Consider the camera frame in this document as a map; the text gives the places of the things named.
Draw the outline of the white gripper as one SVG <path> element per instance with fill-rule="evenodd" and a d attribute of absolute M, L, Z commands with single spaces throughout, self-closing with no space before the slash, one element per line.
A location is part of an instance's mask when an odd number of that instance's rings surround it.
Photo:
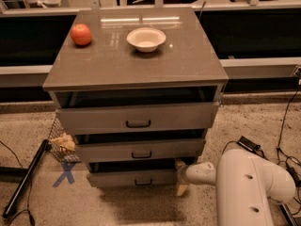
<path fill-rule="evenodd" d="M 175 168 L 177 169 L 176 196 L 183 195 L 188 188 L 188 184 L 193 184 L 196 181 L 196 167 L 194 165 L 187 166 L 180 159 L 175 159 Z"/>

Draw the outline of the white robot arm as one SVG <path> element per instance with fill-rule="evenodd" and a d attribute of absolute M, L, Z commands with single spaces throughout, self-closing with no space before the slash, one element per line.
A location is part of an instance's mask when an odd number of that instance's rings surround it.
<path fill-rule="evenodd" d="M 212 185 L 218 226 L 274 226 L 269 203 L 289 202 L 293 177 L 281 166 L 241 149 L 222 154 L 218 165 L 175 160 L 177 194 L 190 185 Z"/>

